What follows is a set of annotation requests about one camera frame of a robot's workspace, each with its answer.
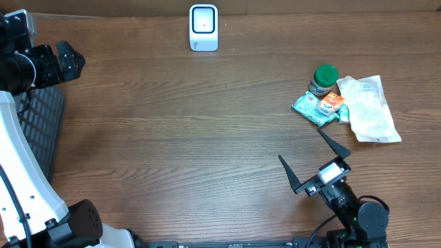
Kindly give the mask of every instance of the brown wood surface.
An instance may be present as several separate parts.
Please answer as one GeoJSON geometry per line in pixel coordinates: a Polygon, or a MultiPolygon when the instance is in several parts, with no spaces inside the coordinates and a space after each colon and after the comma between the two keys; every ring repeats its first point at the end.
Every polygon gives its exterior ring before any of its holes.
{"type": "Polygon", "coordinates": [[[2,0],[48,14],[91,17],[188,15],[195,3],[213,3],[220,14],[434,11],[441,0],[2,0]]]}
{"type": "Polygon", "coordinates": [[[353,151],[349,184],[389,204],[391,247],[439,247],[440,23],[439,12],[220,17],[219,50],[192,52],[187,17],[40,21],[37,44],[68,40],[87,59],[62,86],[52,185],[146,240],[308,236],[331,211],[294,195],[277,155],[301,181],[334,157],[291,109],[332,63],[341,76],[381,75],[403,140],[327,127],[353,151]]]}

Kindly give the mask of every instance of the wooden tabletop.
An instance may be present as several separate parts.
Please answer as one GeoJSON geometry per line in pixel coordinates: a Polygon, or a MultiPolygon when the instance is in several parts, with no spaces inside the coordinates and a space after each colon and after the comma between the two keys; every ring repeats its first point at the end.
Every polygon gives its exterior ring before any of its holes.
{"type": "MultiPolygon", "coordinates": [[[[40,20],[37,44],[67,40],[86,58],[67,101],[52,186],[90,199],[103,222],[145,240],[309,236],[332,212],[294,195],[335,155],[291,108],[315,69],[380,75],[401,143],[359,143],[348,183],[391,208],[391,247],[441,242],[441,14],[219,17],[217,52],[192,52],[187,17],[40,20]]],[[[323,231],[341,228],[337,220],[323,231]]]]}

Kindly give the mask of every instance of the pill bottle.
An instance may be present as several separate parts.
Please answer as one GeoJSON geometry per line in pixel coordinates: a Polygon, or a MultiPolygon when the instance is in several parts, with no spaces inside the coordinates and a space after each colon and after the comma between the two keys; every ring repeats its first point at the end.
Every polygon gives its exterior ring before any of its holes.
{"type": "Polygon", "coordinates": [[[332,65],[321,65],[318,67],[311,83],[308,85],[309,91],[316,96],[324,96],[331,91],[338,79],[338,71],[332,65]]]}

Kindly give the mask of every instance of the white plastic bag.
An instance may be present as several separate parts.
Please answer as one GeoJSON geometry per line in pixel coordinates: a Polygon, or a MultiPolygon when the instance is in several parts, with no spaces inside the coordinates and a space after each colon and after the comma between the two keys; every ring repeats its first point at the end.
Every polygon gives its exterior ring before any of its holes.
{"type": "Polygon", "coordinates": [[[360,142],[400,142],[391,111],[384,98],[380,76],[355,80],[350,76],[337,80],[349,108],[351,129],[360,142]]]}

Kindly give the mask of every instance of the green bottle cap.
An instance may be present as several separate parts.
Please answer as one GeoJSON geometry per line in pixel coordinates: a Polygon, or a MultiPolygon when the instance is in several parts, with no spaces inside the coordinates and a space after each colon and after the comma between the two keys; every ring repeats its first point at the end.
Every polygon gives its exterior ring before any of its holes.
{"type": "Polygon", "coordinates": [[[332,87],[338,79],[338,71],[332,65],[321,65],[314,73],[314,81],[320,87],[332,87]]]}

